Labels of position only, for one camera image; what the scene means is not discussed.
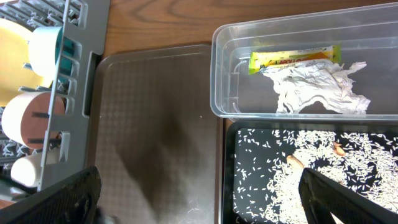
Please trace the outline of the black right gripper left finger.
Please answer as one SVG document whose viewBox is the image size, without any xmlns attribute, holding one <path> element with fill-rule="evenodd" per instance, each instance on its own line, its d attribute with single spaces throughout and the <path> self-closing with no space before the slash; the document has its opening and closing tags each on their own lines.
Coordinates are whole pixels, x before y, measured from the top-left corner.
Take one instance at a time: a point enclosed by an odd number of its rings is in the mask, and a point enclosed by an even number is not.
<svg viewBox="0 0 398 224">
<path fill-rule="evenodd" d="M 2 209 L 1 223 L 92 223 L 100 192 L 100 174 L 91 166 Z"/>
</svg>

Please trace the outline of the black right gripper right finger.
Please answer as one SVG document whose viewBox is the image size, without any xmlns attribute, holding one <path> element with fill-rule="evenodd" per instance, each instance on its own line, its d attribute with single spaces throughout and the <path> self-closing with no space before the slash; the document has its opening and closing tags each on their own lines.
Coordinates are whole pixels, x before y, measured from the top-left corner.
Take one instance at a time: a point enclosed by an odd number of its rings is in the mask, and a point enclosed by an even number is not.
<svg viewBox="0 0 398 224">
<path fill-rule="evenodd" d="M 305 168 L 298 191 L 308 223 L 397 223 L 397 214 L 325 175 Z"/>
</svg>

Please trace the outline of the pale green cup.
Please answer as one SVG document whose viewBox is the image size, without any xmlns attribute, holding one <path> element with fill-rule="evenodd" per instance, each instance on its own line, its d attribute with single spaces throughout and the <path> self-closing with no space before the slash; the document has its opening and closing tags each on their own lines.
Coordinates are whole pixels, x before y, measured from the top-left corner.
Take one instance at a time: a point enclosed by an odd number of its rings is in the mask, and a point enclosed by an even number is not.
<svg viewBox="0 0 398 224">
<path fill-rule="evenodd" d="M 45 171 L 50 171 L 52 169 L 52 166 L 59 162 L 59 157 L 59 147 L 47 151 Z M 38 187 L 40 184 L 42 172 L 41 162 L 41 152 L 19 158 L 12 165 L 12 180 L 26 187 Z"/>
</svg>

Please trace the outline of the pink white bowl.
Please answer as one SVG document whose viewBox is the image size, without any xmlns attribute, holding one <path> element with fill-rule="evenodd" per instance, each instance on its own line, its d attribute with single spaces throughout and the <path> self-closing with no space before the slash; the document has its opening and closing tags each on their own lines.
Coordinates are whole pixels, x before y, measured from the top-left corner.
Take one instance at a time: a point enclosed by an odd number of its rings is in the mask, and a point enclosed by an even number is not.
<svg viewBox="0 0 398 224">
<path fill-rule="evenodd" d="M 25 92 L 13 98 L 2 114 L 2 130 L 15 142 L 30 149 L 42 149 L 43 143 L 29 143 L 29 139 L 43 139 L 48 126 L 47 118 L 33 113 L 48 113 L 51 93 Z"/>
</svg>

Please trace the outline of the white paper napkin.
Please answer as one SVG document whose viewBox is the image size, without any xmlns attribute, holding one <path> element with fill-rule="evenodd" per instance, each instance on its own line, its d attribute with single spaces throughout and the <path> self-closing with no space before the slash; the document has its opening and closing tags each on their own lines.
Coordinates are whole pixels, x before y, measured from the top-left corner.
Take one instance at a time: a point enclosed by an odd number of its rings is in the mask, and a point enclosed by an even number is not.
<svg viewBox="0 0 398 224">
<path fill-rule="evenodd" d="M 349 77 L 366 66 L 366 62 L 355 62 L 345 70 L 338 63 L 318 59 L 267 67 L 260 72 L 273 81 L 279 95 L 277 113 L 298 114 L 319 102 L 339 114 L 366 114 L 371 100 L 353 92 L 354 80 Z"/>
</svg>

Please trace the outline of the yellow round plate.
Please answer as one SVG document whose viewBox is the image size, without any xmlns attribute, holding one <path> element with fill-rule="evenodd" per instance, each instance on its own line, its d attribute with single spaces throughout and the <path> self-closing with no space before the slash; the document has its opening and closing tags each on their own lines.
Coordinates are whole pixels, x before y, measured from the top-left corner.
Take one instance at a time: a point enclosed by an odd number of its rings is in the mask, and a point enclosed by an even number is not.
<svg viewBox="0 0 398 224">
<path fill-rule="evenodd" d="M 19 87 L 49 87 L 51 78 L 44 78 L 23 67 L 29 62 L 28 40 L 32 31 L 1 19 L 1 106 L 20 94 Z"/>
</svg>

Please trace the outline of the green snack wrapper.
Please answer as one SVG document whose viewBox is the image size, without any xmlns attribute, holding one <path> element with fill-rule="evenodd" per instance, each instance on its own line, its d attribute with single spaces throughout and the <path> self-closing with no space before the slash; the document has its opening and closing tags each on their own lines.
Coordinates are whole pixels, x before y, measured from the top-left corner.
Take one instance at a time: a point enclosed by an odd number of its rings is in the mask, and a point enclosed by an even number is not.
<svg viewBox="0 0 398 224">
<path fill-rule="evenodd" d="M 252 75 L 267 67 L 281 68 L 294 63 L 318 59 L 327 59 L 335 63 L 340 62 L 340 45 L 281 52 L 252 52 L 248 65 L 248 73 Z"/>
</svg>

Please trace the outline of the light blue bowl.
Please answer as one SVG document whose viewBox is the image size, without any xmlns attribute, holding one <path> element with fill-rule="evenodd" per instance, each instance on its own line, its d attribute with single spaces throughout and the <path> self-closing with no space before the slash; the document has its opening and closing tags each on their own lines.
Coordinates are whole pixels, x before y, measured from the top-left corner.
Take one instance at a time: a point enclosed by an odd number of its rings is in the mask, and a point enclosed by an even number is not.
<svg viewBox="0 0 398 224">
<path fill-rule="evenodd" d="M 38 27 L 33 31 L 29 39 L 30 65 L 37 75 L 50 80 L 50 83 L 55 75 L 62 36 L 63 27 Z M 64 38 L 63 54 L 69 57 L 75 54 L 74 43 L 68 38 Z M 70 76 L 71 71 L 72 61 L 62 57 L 60 60 L 60 72 Z"/>
</svg>

